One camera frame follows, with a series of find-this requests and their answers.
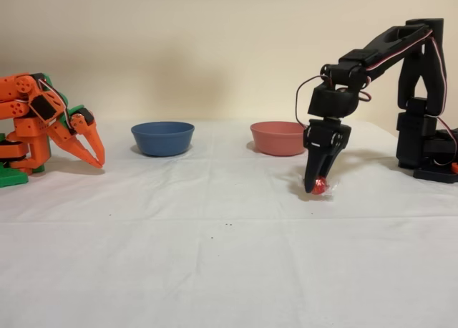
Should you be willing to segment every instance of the table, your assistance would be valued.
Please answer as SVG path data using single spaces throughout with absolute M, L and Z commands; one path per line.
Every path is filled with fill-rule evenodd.
M 134 123 L 99 124 L 104 170 L 53 146 L 0 190 L 0 327 L 458 327 L 458 185 L 398 169 L 392 135 L 351 122 L 319 197 L 247 122 L 195 122 L 175 158 Z

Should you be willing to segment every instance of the bowl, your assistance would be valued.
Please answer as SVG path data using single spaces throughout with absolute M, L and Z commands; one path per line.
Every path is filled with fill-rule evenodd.
M 293 156 L 305 151 L 304 128 L 297 122 L 257 122 L 251 125 L 256 148 L 272 156 Z
M 140 151 L 149 156 L 175 156 L 191 144 L 194 125 L 187 122 L 146 122 L 132 129 Z

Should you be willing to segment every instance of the pink bowl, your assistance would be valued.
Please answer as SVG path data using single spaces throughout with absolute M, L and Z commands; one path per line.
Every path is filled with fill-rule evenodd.
M 251 125 L 256 148 L 273 156 L 293 156 L 305 151 L 303 127 L 297 122 L 257 122 Z

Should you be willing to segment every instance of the robotic arm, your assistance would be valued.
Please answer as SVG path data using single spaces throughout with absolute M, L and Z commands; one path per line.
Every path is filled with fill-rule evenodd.
M 104 147 L 92 113 L 83 105 L 68 109 L 45 74 L 17 74 L 0 79 L 0 120 L 14 119 L 14 131 L 0 148 L 0 160 L 25 173 L 41 167 L 51 156 L 48 137 L 61 149 L 102 168 Z M 95 156 L 81 144 L 83 135 Z M 30 156 L 26 158 L 30 147 Z
M 409 20 L 405 26 L 386 30 L 363 49 L 349 52 L 338 64 L 321 68 L 323 83 L 313 91 L 308 113 L 323 119 L 310 120 L 304 131 L 304 146 L 308 148 L 304 179 L 307 193 L 313 192 L 317 180 L 326 179 L 334 160 L 349 141 L 351 128 L 342 125 L 341 118 L 356 110 L 363 88 L 402 59 L 398 106 L 406 112 L 400 113 L 398 118 L 399 166 L 415 169 L 416 178 L 448 183 L 458 180 L 449 171 L 450 167 L 444 171 L 441 166 L 445 164 L 437 162 L 444 155 L 456 156 L 456 149 L 453 151 L 456 137 L 436 131 L 447 97 L 443 28 L 443 19 Z M 414 97 L 420 77 L 424 80 L 427 98 Z

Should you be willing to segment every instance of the blue bowl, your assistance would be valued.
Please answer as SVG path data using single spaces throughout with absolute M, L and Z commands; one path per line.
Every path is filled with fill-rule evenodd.
M 146 122 L 132 129 L 142 153 L 149 156 L 174 156 L 190 146 L 194 125 L 187 122 Z

